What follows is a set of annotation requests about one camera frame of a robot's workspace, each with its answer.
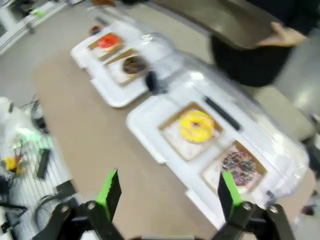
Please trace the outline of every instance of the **yellow frosted donut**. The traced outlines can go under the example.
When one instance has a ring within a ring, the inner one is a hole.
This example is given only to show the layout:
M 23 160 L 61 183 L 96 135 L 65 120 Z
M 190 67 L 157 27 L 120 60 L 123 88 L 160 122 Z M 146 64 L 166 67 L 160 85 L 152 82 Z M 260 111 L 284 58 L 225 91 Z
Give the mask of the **yellow frosted donut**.
M 180 132 L 189 142 L 203 143 L 213 136 L 214 130 L 214 120 L 202 111 L 190 110 L 180 117 Z

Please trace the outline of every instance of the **screw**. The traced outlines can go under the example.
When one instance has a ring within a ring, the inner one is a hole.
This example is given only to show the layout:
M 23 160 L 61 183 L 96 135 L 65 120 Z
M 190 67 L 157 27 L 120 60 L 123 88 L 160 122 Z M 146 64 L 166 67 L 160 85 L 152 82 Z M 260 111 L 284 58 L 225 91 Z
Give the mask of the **screw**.
M 245 204 L 243 204 L 243 208 L 244 208 L 245 210 L 249 211 L 249 210 L 251 209 L 251 206 L 250 206 L 249 203 L 245 203 Z
M 90 202 L 88 205 L 88 209 L 92 210 L 92 209 L 94 209 L 95 206 L 96 206 L 96 204 L 94 204 L 93 202 Z
M 65 213 L 68 209 L 69 209 L 68 206 L 63 206 L 61 208 L 61 212 Z
M 273 212 L 274 214 L 278 213 L 278 209 L 275 206 L 269 207 L 270 211 Z

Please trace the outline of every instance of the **metal baking tray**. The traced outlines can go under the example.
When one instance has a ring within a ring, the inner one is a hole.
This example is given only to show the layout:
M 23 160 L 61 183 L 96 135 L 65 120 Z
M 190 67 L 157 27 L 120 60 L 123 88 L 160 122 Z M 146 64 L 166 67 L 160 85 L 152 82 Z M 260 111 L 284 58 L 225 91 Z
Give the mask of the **metal baking tray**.
M 254 49 L 273 33 L 277 18 L 245 0 L 155 0 L 235 49 Z

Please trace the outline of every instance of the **black clothing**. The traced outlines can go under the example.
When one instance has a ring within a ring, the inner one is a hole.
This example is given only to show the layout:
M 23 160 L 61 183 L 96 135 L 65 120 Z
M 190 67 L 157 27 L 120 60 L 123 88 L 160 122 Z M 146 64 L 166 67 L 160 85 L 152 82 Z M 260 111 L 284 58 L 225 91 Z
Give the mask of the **black clothing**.
M 269 12 L 286 27 L 307 35 L 319 20 L 320 0 L 247 0 Z M 293 47 L 262 46 L 237 50 L 211 36 L 215 62 L 240 84 L 262 87 L 271 84 L 286 63 Z

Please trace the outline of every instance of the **clear plastic lid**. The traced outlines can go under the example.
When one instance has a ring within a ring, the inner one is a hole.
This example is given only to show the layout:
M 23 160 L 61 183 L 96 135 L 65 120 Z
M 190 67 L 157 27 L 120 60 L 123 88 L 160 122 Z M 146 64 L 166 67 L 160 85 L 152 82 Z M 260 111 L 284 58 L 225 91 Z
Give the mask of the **clear plastic lid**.
M 168 91 L 183 85 L 203 98 L 209 97 L 240 124 L 240 140 L 237 141 L 249 143 L 266 169 L 263 179 L 251 192 L 257 204 L 265 205 L 292 194 L 309 164 L 304 147 L 289 137 L 258 103 L 218 69 L 189 54 L 182 55 L 184 66 L 181 75 L 184 77 L 179 81 L 167 78 L 167 82 L 161 85 L 168 86 Z M 206 92 L 206 89 L 214 90 L 214 94 Z

